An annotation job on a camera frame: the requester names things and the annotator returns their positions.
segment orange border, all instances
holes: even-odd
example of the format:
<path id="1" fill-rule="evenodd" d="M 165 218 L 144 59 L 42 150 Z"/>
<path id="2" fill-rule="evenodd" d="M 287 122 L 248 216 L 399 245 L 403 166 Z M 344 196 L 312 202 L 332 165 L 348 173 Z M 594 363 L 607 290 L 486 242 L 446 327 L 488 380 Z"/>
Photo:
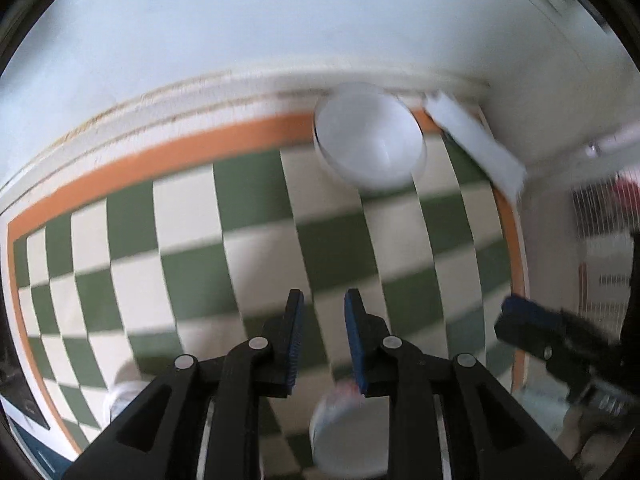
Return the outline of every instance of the orange border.
<path id="1" fill-rule="evenodd" d="M 522 252 L 518 238 L 518 227 L 511 204 L 504 195 L 494 188 L 495 204 L 498 206 L 502 234 L 507 241 L 509 260 L 511 261 L 511 291 L 524 297 L 524 268 L 522 266 Z M 513 367 L 511 368 L 511 391 L 519 390 L 524 384 L 526 354 L 522 350 L 516 350 Z"/>
<path id="2" fill-rule="evenodd" d="M 413 110 L 413 113 L 425 134 L 440 133 L 439 127 L 423 110 Z M 170 140 L 159 146 L 125 156 L 91 173 L 80 176 L 69 184 L 61 186 L 9 222 L 7 235 L 9 281 L 20 341 L 47 407 L 78 453 L 82 450 L 64 425 L 62 417 L 44 385 L 31 352 L 19 306 L 15 278 L 14 241 L 64 212 L 76 209 L 125 186 L 231 155 L 311 142 L 312 125 L 311 113 L 289 114 L 232 124 L 206 130 L 189 137 Z M 510 250 L 513 290 L 514 292 L 519 291 L 518 284 L 522 282 L 522 293 L 524 293 L 520 247 L 511 206 L 499 192 L 496 191 L 494 194 Z"/>

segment black clamp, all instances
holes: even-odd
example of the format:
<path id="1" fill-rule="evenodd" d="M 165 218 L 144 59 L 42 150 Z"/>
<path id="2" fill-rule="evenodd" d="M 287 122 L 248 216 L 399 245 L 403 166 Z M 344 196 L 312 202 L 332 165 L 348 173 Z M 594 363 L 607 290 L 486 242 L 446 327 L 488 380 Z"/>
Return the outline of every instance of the black clamp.
<path id="1" fill-rule="evenodd" d="M 625 363 L 622 347 L 590 322 L 512 294 L 502 304 L 495 334 L 544 360 L 546 370 L 569 388 L 569 403 L 606 415 L 613 425 L 640 422 L 637 370 Z"/>
<path id="2" fill-rule="evenodd" d="M 356 289 L 345 296 L 354 374 L 367 397 L 389 396 L 389 480 L 443 478 L 434 395 L 440 396 L 451 475 L 570 480 L 578 472 L 502 385 L 470 354 L 446 360 L 390 336 Z"/>
<path id="3" fill-rule="evenodd" d="M 260 337 L 216 359 L 178 357 L 105 428 L 63 479 L 193 480 L 211 401 L 204 479 L 260 478 L 258 399 L 291 393 L 303 305 L 302 292 L 292 290 L 284 314 L 268 320 Z"/>

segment blue surface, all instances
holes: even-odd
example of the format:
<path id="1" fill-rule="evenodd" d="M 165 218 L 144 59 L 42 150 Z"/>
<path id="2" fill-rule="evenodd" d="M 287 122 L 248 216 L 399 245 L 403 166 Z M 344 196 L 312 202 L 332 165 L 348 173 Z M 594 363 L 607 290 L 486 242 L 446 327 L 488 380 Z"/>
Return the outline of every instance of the blue surface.
<path id="1" fill-rule="evenodd" d="M 12 423 L 15 431 L 20 435 L 25 446 L 29 448 L 33 457 L 40 463 L 44 471 L 49 474 L 52 480 L 61 480 L 71 462 L 45 446 L 41 441 L 21 428 L 14 420 L 12 420 Z"/>
<path id="2" fill-rule="evenodd" d="M 298 376 L 298 361 L 302 348 L 302 321 L 305 309 L 305 297 L 300 293 L 300 300 L 296 309 L 296 317 L 293 320 L 293 334 L 289 346 L 289 370 L 287 370 L 287 387 L 289 393 L 293 391 Z"/>
<path id="3" fill-rule="evenodd" d="M 550 312 L 533 301 L 511 294 L 502 303 L 502 312 L 514 316 L 521 323 L 530 323 L 545 330 L 560 330 L 562 316 Z"/>
<path id="4" fill-rule="evenodd" d="M 353 375 L 360 389 L 361 394 L 367 392 L 367 379 L 364 376 L 364 352 L 362 350 L 362 342 L 356 325 L 356 319 L 353 315 L 353 305 L 351 298 L 347 292 L 344 295 L 344 322 L 347 327 L 347 338 L 349 339 L 349 350 L 351 351 L 351 363 L 353 365 Z"/>

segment red object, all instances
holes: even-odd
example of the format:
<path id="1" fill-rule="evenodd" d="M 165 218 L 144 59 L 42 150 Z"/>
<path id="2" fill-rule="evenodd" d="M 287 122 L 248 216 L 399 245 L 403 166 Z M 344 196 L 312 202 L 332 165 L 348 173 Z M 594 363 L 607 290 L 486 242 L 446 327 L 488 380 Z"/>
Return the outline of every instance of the red object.
<path id="1" fill-rule="evenodd" d="M 621 177 L 612 186 L 611 191 L 623 209 L 636 212 L 640 210 L 640 186 L 635 180 Z"/>

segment white square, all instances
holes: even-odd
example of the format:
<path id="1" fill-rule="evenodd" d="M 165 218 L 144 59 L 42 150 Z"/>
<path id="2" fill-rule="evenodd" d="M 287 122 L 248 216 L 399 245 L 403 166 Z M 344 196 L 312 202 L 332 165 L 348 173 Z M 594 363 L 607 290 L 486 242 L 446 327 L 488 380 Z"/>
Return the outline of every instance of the white square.
<path id="1" fill-rule="evenodd" d="M 449 358 L 449 347 L 447 346 L 447 329 L 443 322 L 425 327 L 407 338 L 409 343 L 416 345 L 423 353 Z"/>
<path id="2" fill-rule="evenodd" d="M 66 420 L 70 420 L 72 422 L 78 422 L 74 412 L 71 410 L 69 403 L 66 402 L 66 397 L 62 393 L 60 386 L 56 381 L 51 381 L 49 379 L 43 379 L 44 385 L 49 392 L 49 397 L 53 401 L 53 405 L 58 410 L 58 413 L 62 418 L 66 418 Z"/>
<path id="3" fill-rule="evenodd" d="M 71 252 L 75 272 L 109 267 L 106 200 L 71 215 Z"/>
<path id="4" fill-rule="evenodd" d="M 420 200 L 409 194 L 364 206 L 378 272 L 383 280 L 433 263 Z"/>
<path id="5" fill-rule="evenodd" d="M 260 456 L 264 464 L 264 477 L 295 473 L 300 470 L 284 435 L 264 436 L 260 439 Z"/>
<path id="6" fill-rule="evenodd" d="M 486 182 L 473 184 L 461 188 L 460 191 L 476 247 L 501 238 L 500 215 L 495 205 L 491 184 Z"/>
<path id="7" fill-rule="evenodd" d="M 185 353 L 200 361 L 226 355 L 246 340 L 238 314 L 178 322 L 178 337 Z"/>
<path id="8" fill-rule="evenodd" d="M 309 283 L 293 220 L 238 229 L 225 234 L 226 261 L 243 314 L 282 307 L 289 290 L 307 296 Z"/>
<path id="9" fill-rule="evenodd" d="M 38 318 L 33 307 L 33 298 L 31 297 L 31 287 L 26 286 L 18 290 L 18 299 L 20 301 L 20 311 L 24 320 L 24 328 L 28 336 L 39 336 L 40 326 Z"/>
<path id="10" fill-rule="evenodd" d="M 502 311 L 504 298 L 510 294 L 511 283 L 507 283 L 484 298 L 484 345 L 487 347 L 498 341 L 498 338 L 495 336 L 494 325 Z"/>
<path id="11" fill-rule="evenodd" d="M 27 238 L 27 266 L 29 267 L 29 283 L 31 286 L 41 285 L 49 281 L 44 228 Z"/>
<path id="12" fill-rule="evenodd" d="M 328 292 L 314 295 L 314 308 L 322 332 L 322 341 L 327 357 L 332 365 L 351 362 L 349 340 L 344 325 L 344 294 L 348 288 L 357 288 L 362 297 L 362 303 L 369 314 L 380 316 L 388 326 L 386 315 L 385 295 L 382 284 L 376 277 L 364 282 L 341 286 Z"/>
<path id="13" fill-rule="evenodd" d="M 111 277 L 127 333 L 155 332 L 175 326 L 157 251 L 114 262 Z"/>
<path id="14" fill-rule="evenodd" d="M 211 164 L 156 180 L 153 193 L 161 252 L 222 240 Z"/>
<path id="15" fill-rule="evenodd" d="M 273 413 L 284 434 L 309 430 L 309 422 L 318 402 L 334 387 L 328 369 L 316 369 L 298 374 L 293 394 L 287 399 L 269 399 Z"/>
<path id="16" fill-rule="evenodd" d="M 89 343 L 107 388 L 123 381 L 140 380 L 138 365 L 124 332 L 90 333 Z"/>
<path id="17" fill-rule="evenodd" d="M 420 196 L 445 194 L 460 188 L 449 153 L 441 136 L 424 138 L 427 162 L 420 174 L 414 175 L 415 189 Z"/>
<path id="18" fill-rule="evenodd" d="M 358 190 L 329 175 L 311 144 L 281 150 L 280 158 L 297 221 L 360 210 Z"/>
<path id="19" fill-rule="evenodd" d="M 91 444 L 96 438 L 98 438 L 98 435 L 102 433 L 100 430 L 96 430 L 95 428 L 92 428 L 91 426 L 88 426 L 86 424 L 80 424 L 80 429 L 84 433 L 86 439 L 89 441 L 89 444 Z"/>
<path id="20" fill-rule="evenodd" d="M 473 247 L 438 256 L 435 266 L 444 319 L 459 317 L 482 303 L 478 262 Z"/>
<path id="21" fill-rule="evenodd" d="M 90 388 L 88 386 L 80 386 L 80 390 L 96 422 L 100 424 L 101 428 L 106 428 L 109 425 L 109 420 L 106 418 L 107 412 L 105 410 L 107 390 L 104 388 Z"/>
<path id="22" fill-rule="evenodd" d="M 49 289 L 60 334 L 63 336 L 86 335 L 76 278 L 73 274 L 53 278 L 49 282 Z"/>
<path id="23" fill-rule="evenodd" d="M 59 384 L 65 386 L 78 386 L 78 379 L 66 354 L 65 344 L 57 335 L 42 336 L 42 344 L 51 364 L 53 376 Z"/>

